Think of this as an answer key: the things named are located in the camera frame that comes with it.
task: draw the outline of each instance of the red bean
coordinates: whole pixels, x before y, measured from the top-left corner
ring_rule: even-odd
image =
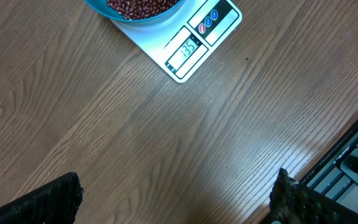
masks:
[[[124,19],[146,19],[159,15],[174,6],[178,0],[107,0]]]

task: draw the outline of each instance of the white scale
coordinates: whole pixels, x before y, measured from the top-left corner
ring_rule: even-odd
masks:
[[[239,25],[241,11],[230,0],[184,0],[156,19],[113,21],[176,82],[186,82]]]

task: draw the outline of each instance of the bowl rim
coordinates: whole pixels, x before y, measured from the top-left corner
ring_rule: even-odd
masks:
[[[96,12],[98,12],[99,14],[102,14],[110,19],[113,19],[115,21],[120,21],[120,22],[145,22],[145,21],[150,21],[152,19],[156,19],[162,15],[165,15],[166,13],[170,12],[173,8],[177,7],[182,1],[184,0],[179,0],[175,5],[173,5],[170,9],[166,10],[165,12],[161,13],[161,14],[158,14],[156,16],[153,16],[153,17],[150,17],[150,18],[147,18],[147,19],[132,19],[132,20],[129,20],[129,19],[121,19],[121,18],[116,18],[116,17],[113,17],[113,16],[110,16],[110,15],[107,15],[106,13],[104,12],[101,12],[97,7],[95,7],[91,2],[93,2],[93,0],[85,0],[85,2],[91,6],[91,8],[93,8]]]

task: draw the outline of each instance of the bowl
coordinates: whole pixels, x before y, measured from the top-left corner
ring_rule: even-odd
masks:
[[[146,19],[134,19],[134,20],[127,20],[124,19],[123,15],[118,14],[117,11],[115,11],[113,8],[107,6],[107,0],[85,0],[85,2],[91,6],[96,12],[110,18],[114,19],[115,21],[120,22],[145,22],[145,21],[151,21],[153,19],[156,19],[160,16],[166,15],[168,13],[172,13],[174,9],[184,0],[179,0],[174,6],[172,6],[170,9],[166,10],[165,12],[158,14],[156,16],[146,18]]]

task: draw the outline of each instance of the brown tabletop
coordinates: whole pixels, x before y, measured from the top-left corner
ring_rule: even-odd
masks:
[[[76,223],[261,220],[358,112],[358,0],[234,2],[180,85],[83,1],[0,0],[0,206],[74,171]]]

